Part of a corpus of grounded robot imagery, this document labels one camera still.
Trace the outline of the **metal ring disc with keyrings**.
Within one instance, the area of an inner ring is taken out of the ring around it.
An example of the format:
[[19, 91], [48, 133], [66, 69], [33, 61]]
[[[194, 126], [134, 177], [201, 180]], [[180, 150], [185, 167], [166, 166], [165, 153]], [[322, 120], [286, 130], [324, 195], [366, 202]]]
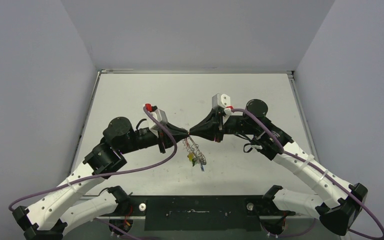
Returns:
[[203, 166], [205, 166], [207, 164], [207, 160], [206, 160], [205, 155], [199, 149], [199, 145], [192, 139], [191, 136], [188, 136], [185, 139], [187, 139], [188, 143], [189, 143], [189, 151], [187, 151], [187, 155], [189, 153], [192, 153], [194, 155], [194, 159], [193, 160], [197, 161], [196, 165], [203, 165]]

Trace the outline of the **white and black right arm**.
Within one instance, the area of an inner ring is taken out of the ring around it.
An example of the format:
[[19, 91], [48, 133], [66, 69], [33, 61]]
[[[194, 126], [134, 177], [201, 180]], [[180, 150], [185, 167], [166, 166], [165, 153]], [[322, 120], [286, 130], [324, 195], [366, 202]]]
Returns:
[[362, 211], [368, 189], [335, 176], [305, 151], [285, 131], [267, 117], [267, 104], [260, 99], [247, 102], [241, 115], [226, 103], [214, 104], [206, 118], [189, 133], [209, 141], [221, 142], [225, 135], [243, 136], [251, 148], [270, 161], [286, 168], [313, 194], [274, 185], [266, 192], [262, 207], [270, 215], [278, 211], [301, 213], [318, 219], [332, 233], [344, 236]]

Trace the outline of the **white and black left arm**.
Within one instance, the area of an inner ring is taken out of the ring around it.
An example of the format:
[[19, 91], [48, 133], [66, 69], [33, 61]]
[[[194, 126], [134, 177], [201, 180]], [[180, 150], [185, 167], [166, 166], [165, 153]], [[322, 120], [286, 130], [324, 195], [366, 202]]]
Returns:
[[188, 137], [188, 131], [161, 120], [153, 126], [134, 130], [126, 117], [116, 117], [103, 131], [103, 138], [82, 163], [42, 199], [29, 206], [18, 206], [12, 215], [27, 240], [61, 240], [73, 229], [106, 214], [124, 215], [130, 197], [120, 187], [106, 189], [102, 196], [77, 201], [123, 167], [124, 154], [152, 146], [161, 153]]

